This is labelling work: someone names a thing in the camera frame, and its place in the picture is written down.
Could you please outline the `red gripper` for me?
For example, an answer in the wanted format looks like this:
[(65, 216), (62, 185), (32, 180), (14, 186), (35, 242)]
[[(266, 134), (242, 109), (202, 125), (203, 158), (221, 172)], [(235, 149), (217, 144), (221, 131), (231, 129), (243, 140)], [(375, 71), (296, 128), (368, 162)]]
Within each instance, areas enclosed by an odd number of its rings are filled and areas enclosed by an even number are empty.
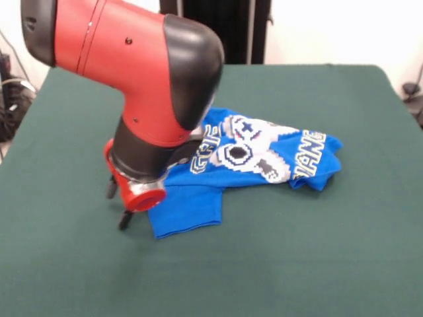
[(134, 216), (134, 212), (142, 212), (158, 205), (166, 196), (164, 179), (166, 174), (157, 180), (136, 180), (120, 172), (113, 164), (111, 150), (113, 139), (104, 146), (104, 157), (110, 171), (106, 198), (112, 199), (118, 190), (124, 204), (125, 211), (122, 213), (119, 230), (126, 230)]

